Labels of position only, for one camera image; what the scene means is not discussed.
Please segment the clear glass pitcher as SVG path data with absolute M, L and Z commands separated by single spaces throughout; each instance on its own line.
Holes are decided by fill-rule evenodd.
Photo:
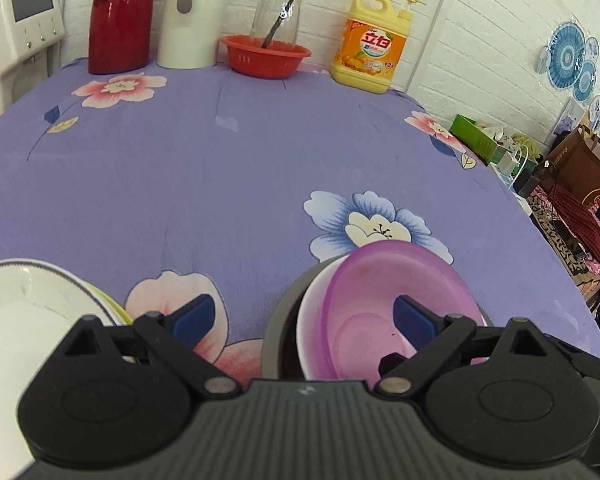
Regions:
M 258 0 L 249 38 L 257 47 L 290 51 L 297 42 L 302 0 Z

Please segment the yellow plate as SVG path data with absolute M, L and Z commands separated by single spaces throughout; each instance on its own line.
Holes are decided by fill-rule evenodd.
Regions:
M 106 292 L 103 292 L 95 285 L 82 280 L 82 278 L 78 278 L 78 282 L 84 289 L 88 290 L 91 299 L 88 299 L 84 294 L 81 295 L 81 299 L 79 300 L 80 306 L 74 309 L 76 315 L 94 316 L 95 318 L 99 318 L 105 326 L 123 326 L 131 325 L 133 323 L 133 319 L 126 313 L 120 304 L 107 295 Z

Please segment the purple floral tablecloth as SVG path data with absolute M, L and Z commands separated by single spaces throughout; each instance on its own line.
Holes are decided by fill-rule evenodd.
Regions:
M 61 266 L 132 315 L 208 292 L 220 313 L 201 349 L 239 374 L 296 278 L 392 238 L 452 266 L 494 324 L 530 318 L 600 358 L 553 248 L 404 93 L 76 61 L 0 117 L 0 260 Z

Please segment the purple plastic bowl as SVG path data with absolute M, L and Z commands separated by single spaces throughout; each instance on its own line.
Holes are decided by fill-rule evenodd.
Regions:
M 415 349 L 393 321 L 393 304 L 410 296 L 431 312 L 484 321 L 457 272 L 414 243 L 384 240 L 358 248 L 341 263 L 323 306 L 323 338 L 337 379 L 378 382 L 384 356 L 412 356 Z

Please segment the white water dispenser machine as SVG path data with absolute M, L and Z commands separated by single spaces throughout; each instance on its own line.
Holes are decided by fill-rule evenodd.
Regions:
M 0 116 L 50 76 L 65 33 L 59 0 L 0 0 Z

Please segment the white silver-rimmed plate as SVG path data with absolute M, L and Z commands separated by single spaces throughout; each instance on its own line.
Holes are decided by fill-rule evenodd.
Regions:
M 31 463 L 17 422 L 23 391 L 76 321 L 78 278 L 38 260 L 0 261 L 0 479 Z

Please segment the yellow detergent bottle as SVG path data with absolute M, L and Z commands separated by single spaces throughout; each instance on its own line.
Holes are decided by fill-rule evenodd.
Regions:
M 376 94 L 392 83 L 413 24 L 414 4 L 396 10 L 390 0 L 352 0 L 330 74 L 338 84 Z

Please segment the red plastic basket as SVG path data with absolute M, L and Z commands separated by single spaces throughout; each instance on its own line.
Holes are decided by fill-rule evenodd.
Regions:
M 300 44 L 273 40 L 267 48 L 262 41 L 247 35 L 221 38 L 226 47 L 227 62 L 237 73 L 260 79 L 285 79 L 292 76 L 300 63 L 312 52 Z

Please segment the blue paper fan decoration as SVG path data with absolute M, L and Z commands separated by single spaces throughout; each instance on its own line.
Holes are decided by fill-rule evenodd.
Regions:
M 534 69 L 557 90 L 570 90 L 577 102 L 587 101 L 597 82 L 600 43 L 575 22 L 563 22 L 550 34 Z

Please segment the red thermos jug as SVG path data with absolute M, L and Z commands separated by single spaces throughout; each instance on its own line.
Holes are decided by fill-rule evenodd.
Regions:
M 88 71 L 130 72 L 149 62 L 154 0 L 93 0 L 88 34 Z

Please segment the black stirring stick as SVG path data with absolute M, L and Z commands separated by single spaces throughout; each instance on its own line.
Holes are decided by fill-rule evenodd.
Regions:
M 263 49 L 272 46 L 278 32 L 283 32 L 281 42 L 296 43 L 301 3 L 302 0 L 261 0 L 265 24 L 261 44 Z

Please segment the white thermos jug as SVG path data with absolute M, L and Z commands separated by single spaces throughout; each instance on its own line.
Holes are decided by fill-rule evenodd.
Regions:
M 215 66 L 226 0 L 164 0 L 157 64 L 170 70 Z

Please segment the green box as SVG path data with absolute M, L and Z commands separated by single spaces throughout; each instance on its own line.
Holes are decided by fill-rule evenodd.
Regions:
M 492 162 L 498 144 L 478 128 L 473 120 L 463 115 L 456 115 L 450 131 L 483 162 L 486 164 Z

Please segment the brown paper bag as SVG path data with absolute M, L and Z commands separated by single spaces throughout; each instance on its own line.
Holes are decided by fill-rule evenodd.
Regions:
M 546 194 L 558 185 L 583 206 L 599 202 L 600 137 L 578 125 L 538 163 L 533 175 Z

